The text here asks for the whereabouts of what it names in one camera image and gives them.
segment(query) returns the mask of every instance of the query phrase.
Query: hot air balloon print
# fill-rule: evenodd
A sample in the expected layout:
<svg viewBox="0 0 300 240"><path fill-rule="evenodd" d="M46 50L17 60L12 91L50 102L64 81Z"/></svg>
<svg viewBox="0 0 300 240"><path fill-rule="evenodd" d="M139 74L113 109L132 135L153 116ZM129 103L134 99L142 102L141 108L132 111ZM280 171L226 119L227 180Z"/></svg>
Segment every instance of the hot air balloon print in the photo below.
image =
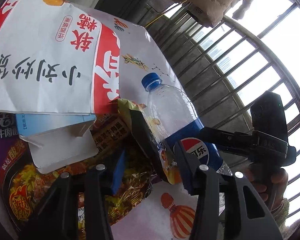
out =
<svg viewBox="0 0 300 240"><path fill-rule="evenodd" d="M188 206L176 206L173 197L168 193L162 194L161 203L164 208L170 210L170 228L173 236L178 239L188 237L193 226L195 211Z"/></svg>

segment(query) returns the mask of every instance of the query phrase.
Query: blue bottle cap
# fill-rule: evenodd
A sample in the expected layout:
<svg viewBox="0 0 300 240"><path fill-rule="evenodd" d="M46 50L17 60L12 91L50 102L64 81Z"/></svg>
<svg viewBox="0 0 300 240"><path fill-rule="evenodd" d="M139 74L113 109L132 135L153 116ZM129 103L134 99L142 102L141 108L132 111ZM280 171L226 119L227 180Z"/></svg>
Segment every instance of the blue bottle cap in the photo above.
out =
<svg viewBox="0 0 300 240"><path fill-rule="evenodd" d="M158 85L162 83L162 79L157 75L157 73L152 72L143 77L141 83L146 91L149 91L149 86L157 83Z"/></svg>

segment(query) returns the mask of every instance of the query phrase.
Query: sky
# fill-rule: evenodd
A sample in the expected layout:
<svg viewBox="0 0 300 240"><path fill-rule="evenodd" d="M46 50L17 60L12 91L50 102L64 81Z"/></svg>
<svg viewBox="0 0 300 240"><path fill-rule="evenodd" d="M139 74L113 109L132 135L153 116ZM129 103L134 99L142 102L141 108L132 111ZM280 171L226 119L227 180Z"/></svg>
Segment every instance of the sky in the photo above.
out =
<svg viewBox="0 0 300 240"><path fill-rule="evenodd" d="M241 4L242 1L239 1L239 3L231 8L226 15L232 17L233 12L236 11ZM246 11L244 18L242 20L238 20L238 23L253 34L258 35L291 5L292 2L290 0L254 0L249 10ZM171 17L179 8L180 6L176 7L172 11L168 12L166 16ZM193 37L194 40L199 41L210 30L211 28L203 28ZM209 40L215 42L228 30L228 26L222 25L211 36L203 41L201 46L204 49L207 49L207 47L211 44L211 41ZM236 32L229 34L227 38L217 45L216 49L219 49L220 52L212 58L217 58L222 52L226 51L240 38L241 36ZM277 55L277 57L279 57L300 87L300 9L296 8L293 10L281 23L279 23L261 40ZM254 48L247 41L244 41L228 54L228 57L231 59L228 65L224 68L222 68L222 66L219 67L226 72L253 50ZM267 64L267 60L260 53L257 53L237 70L231 73L228 76L228 79L232 81L231 83L233 87L236 88L260 70L265 64ZM247 105L252 102L264 91L273 86L279 79L279 75L272 66L266 69L261 75L239 91L238 94L243 104ZM284 105L292 99L292 96L284 83L278 86L274 92L280 94ZM285 111L287 123L292 121L298 114L299 110L297 105L293 104ZM300 128L289 136L289 144L295 146L297 150L300 149ZM285 167L285 169L288 172L289 179L298 175L300 173L300 155L297 157L297 161L293 165ZM290 198L297 192L300 192L300 178L288 185L285 197ZM300 196L290 202L289 212L291 213L299 207ZM286 225L291 225L299 218L300 212L288 218L286 220Z"/></svg>

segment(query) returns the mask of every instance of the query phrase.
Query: bottle neck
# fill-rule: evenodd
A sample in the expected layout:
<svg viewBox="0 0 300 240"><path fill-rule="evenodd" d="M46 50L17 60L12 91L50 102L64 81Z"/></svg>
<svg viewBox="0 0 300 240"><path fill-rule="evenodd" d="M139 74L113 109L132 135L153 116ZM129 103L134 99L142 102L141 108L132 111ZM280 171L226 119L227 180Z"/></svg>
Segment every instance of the bottle neck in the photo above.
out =
<svg viewBox="0 0 300 240"><path fill-rule="evenodd" d="M162 80L157 80L157 81L154 81L152 83L150 83L147 87L146 87L146 91L147 92L151 92L153 90L156 90L162 83Z"/></svg>

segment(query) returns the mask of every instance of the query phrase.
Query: yellow rope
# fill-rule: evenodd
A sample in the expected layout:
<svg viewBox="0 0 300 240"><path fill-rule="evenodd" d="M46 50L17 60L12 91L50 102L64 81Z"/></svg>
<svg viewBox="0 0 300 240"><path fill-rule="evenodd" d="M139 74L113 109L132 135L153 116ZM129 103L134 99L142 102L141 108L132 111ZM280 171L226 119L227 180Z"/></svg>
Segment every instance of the yellow rope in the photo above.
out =
<svg viewBox="0 0 300 240"><path fill-rule="evenodd" d="M176 4L175 6L173 6L172 8L170 8L169 10L164 11L161 15L159 15L157 18L155 18L154 20L152 20L151 22L147 23L144 27L148 27L150 24L154 23L157 19L159 19L160 17L162 17L163 15L165 15L167 12L171 11L172 9L174 9L175 7L183 4L184 2L186 2L187 0L180 2L178 4Z"/></svg>

